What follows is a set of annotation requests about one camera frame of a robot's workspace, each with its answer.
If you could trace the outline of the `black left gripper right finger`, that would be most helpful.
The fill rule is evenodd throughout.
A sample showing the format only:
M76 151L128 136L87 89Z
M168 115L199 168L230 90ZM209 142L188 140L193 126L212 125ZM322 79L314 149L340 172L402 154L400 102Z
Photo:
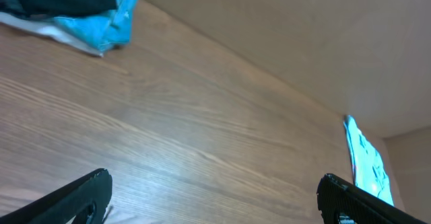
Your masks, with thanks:
M426 224L335 174L321 178L317 206L325 224Z

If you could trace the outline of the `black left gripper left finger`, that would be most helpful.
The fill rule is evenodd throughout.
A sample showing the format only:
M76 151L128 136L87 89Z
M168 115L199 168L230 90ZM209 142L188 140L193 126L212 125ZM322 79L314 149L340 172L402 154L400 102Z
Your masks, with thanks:
M112 176L99 168L1 217L1 224L103 224Z

